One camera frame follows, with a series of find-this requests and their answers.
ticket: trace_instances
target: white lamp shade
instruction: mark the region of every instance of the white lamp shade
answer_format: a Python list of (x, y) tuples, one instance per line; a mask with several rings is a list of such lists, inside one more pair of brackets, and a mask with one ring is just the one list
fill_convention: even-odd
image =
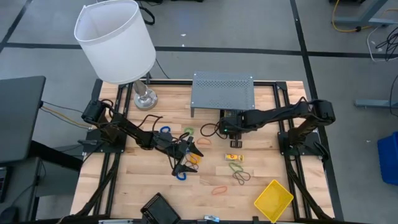
[(141, 78), (156, 59), (155, 47), (135, 1), (83, 6), (75, 38), (97, 76), (109, 83), (125, 84)]

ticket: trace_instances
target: wooden table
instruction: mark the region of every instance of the wooden table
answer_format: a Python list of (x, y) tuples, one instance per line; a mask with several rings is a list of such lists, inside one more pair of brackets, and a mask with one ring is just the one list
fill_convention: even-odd
[[(302, 82), (287, 82), (287, 87), (291, 103), (305, 96)], [(131, 102), (128, 119), (134, 124), (139, 124), (147, 114), (163, 116), (156, 124), (156, 130), (170, 126), (173, 136), (178, 137), (184, 128), (191, 127), (195, 130), (194, 140), (198, 141), (202, 138), (201, 126), (219, 120), (219, 110), (197, 109), (195, 117), (190, 117), (190, 85), (151, 85), (150, 88), (157, 93), (159, 102), (150, 111), (139, 111)], [(117, 90), (116, 85), (103, 83), (99, 98), (115, 100)], [(275, 108), (272, 88), (255, 86), (254, 92), (256, 109)], [(145, 130), (152, 128), (154, 119), (149, 120), (143, 125)], [(295, 126), (302, 121), (295, 119)], [(204, 133), (212, 131), (211, 126), (203, 130)], [(203, 140), (196, 142), (204, 157), (199, 163), (198, 173), (188, 173), (185, 181), (177, 180), (171, 175), (167, 156), (156, 150), (142, 150), (133, 138), (128, 138), (126, 151), (122, 154), (119, 165), (111, 217), (141, 218), (140, 208), (160, 192), (184, 220), (203, 219), (204, 215), (216, 215), (221, 220), (252, 220), (253, 216), (267, 220), (253, 205), (255, 199), (273, 179), (289, 189), (284, 158), (279, 152), (278, 131), (278, 124), (271, 123), (258, 131), (243, 134), (242, 149), (230, 148), (229, 140), (220, 139), (217, 135), (207, 138), (211, 144)], [(239, 185), (238, 181), (232, 178), (232, 170), (224, 160), (226, 153), (244, 155), (241, 165), (251, 174), (251, 179), (245, 185)], [(103, 157), (102, 153), (93, 154), (81, 168), (71, 213), (79, 211), (97, 188)], [(334, 217), (321, 160), (316, 156), (301, 158), (308, 191), (323, 211)], [(220, 195), (211, 194), (215, 187), (222, 185), (228, 186), (227, 192)], [(108, 190), (105, 190), (100, 213), (104, 212), (107, 192)], [(304, 217), (302, 197), (297, 188), (296, 194), (300, 216)], [(291, 205), (279, 220), (294, 220)]]

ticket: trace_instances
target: lamp base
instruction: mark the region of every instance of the lamp base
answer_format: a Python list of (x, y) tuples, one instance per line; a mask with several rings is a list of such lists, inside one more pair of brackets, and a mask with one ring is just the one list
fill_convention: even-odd
[(150, 110), (157, 104), (157, 95), (153, 90), (148, 88), (144, 97), (138, 93), (134, 95), (134, 103), (142, 111)]

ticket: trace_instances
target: yellow plastic basket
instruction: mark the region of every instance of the yellow plastic basket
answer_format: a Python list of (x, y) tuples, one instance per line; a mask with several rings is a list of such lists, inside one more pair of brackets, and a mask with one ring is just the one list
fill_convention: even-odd
[(254, 202), (272, 223), (275, 223), (292, 202), (293, 195), (278, 181), (273, 180)]

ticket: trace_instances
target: perforated metal cover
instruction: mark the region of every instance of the perforated metal cover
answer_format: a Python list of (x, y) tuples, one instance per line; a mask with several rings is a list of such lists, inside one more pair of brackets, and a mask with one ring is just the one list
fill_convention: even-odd
[(195, 72), (192, 83), (191, 108), (254, 109), (252, 75)]

